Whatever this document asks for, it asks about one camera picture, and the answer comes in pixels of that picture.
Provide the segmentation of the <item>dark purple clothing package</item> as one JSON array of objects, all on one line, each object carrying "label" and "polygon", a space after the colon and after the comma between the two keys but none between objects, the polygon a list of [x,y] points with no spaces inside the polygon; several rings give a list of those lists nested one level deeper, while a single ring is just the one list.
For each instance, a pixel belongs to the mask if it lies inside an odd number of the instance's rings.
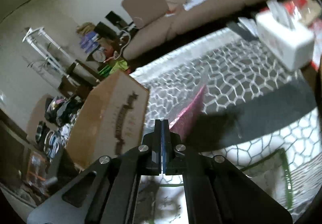
[{"label": "dark purple clothing package", "polygon": [[186,142],[200,116],[205,117],[205,119],[222,117],[223,120],[227,121],[233,121],[237,118],[238,112],[236,111],[228,111],[217,115],[203,115],[205,92],[206,85],[202,83],[192,90],[178,105],[173,107],[165,117],[169,121],[170,131],[179,135],[179,140],[182,143]]}]

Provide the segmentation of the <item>large cardboard box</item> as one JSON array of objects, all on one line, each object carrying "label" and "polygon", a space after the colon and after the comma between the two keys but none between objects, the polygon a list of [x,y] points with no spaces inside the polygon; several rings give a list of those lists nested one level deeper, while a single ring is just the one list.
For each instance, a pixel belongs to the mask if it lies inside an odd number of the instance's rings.
[{"label": "large cardboard box", "polygon": [[85,169],[101,156],[115,158],[141,143],[149,91],[117,71],[91,90],[66,150]]}]

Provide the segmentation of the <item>green bag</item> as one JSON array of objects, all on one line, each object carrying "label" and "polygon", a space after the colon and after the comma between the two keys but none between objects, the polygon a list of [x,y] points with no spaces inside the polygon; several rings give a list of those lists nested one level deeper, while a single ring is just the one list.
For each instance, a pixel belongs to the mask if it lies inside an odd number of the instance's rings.
[{"label": "green bag", "polygon": [[129,66],[125,60],[117,60],[109,64],[108,62],[103,63],[98,68],[98,74],[102,77],[108,77],[109,75],[117,72],[118,70],[127,71]]}]

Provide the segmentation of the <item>blue boxes stack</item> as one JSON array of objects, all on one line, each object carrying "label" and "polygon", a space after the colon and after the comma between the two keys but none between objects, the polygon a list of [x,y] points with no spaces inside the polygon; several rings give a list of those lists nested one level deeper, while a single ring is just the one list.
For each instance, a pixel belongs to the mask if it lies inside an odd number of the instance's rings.
[{"label": "blue boxes stack", "polygon": [[82,37],[80,47],[85,53],[90,54],[100,46],[98,39],[100,39],[99,34],[91,31]]}]

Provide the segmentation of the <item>black speaker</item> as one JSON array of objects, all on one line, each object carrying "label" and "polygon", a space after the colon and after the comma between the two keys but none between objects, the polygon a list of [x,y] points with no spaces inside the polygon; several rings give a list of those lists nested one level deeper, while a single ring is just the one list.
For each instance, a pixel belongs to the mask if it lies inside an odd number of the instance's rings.
[{"label": "black speaker", "polygon": [[123,29],[127,27],[127,23],[122,19],[118,14],[113,11],[110,11],[105,18],[111,22],[118,29]]}]

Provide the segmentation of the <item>white tissue box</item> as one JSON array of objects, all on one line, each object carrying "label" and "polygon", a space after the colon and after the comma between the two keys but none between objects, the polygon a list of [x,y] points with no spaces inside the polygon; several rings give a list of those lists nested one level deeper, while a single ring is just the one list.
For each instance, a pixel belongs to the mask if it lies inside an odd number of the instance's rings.
[{"label": "white tissue box", "polygon": [[260,41],[289,71],[309,64],[314,51],[314,33],[291,17],[277,0],[268,0],[267,6],[268,10],[255,16]]}]

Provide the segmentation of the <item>white paper on sofa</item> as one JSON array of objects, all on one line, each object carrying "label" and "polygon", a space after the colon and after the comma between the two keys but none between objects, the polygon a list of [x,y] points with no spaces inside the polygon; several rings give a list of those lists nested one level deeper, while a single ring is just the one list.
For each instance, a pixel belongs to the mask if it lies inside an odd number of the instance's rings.
[{"label": "white paper on sofa", "polygon": [[185,4],[183,4],[183,8],[185,11],[189,11],[196,6],[201,5],[205,1],[207,0],[189,0]]}]

